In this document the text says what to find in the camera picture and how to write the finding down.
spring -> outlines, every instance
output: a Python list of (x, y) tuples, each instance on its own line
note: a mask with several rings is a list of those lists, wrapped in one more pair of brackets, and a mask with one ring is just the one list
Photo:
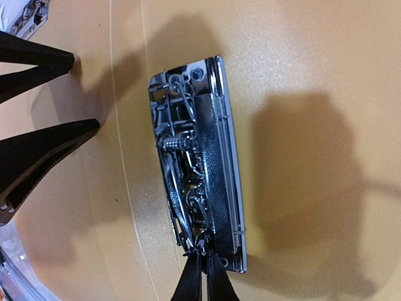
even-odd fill
[(174, 137), (163, 137), (161, 138), (159, 145), (166, 152), (181, 151), (183, 147), (182, 137), (180, 135)]
[(33, 5), (32, 5), (32, 1), (31, 1), (27, 6), (24, 7), (23, 19), (24, 20), (29, 19), (32, 16), (32, 14), (33, 14)]

orange surface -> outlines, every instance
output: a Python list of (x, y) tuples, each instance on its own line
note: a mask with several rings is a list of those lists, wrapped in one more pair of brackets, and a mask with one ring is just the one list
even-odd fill
[(34, 40), (81, 66), (2, 104), (0, 138), (104, 125), (16, 216), (39, 278), (63, 300), (170, 299), (184, 258), (147, 82), (220, 53), (247, 226), (241, 300), (400, 300), (400, 15), (398, 1), (52, 1)]

screw hole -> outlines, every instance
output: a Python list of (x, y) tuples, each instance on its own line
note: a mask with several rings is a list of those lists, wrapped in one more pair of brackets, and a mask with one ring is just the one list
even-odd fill
[(200, 82), (203, 79), (203, 76), (204, 76), (204, 72), (200, 68), (193, 69), (190, 72), (190, 77), (194, 82)]

black plastic part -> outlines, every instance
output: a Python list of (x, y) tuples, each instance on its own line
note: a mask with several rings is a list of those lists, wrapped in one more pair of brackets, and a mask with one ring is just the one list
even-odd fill
[(180, 281), (171, 301), (202, 300), (202, 258), (198, 254), (188, 257)]
[(99, 128), (96, 119), (88, 119), (0, 141), (0, 223), (8, 223), (50, 169)]
[(239, 301), (220, 256), (214, 252), (207, 262), (207, 299), (208, 301)]
[(0, 75), (0, 103), (68, 73), (74, 60), (72, 53), (25, 41), (0, 31), (0, 62), (36, 66)]

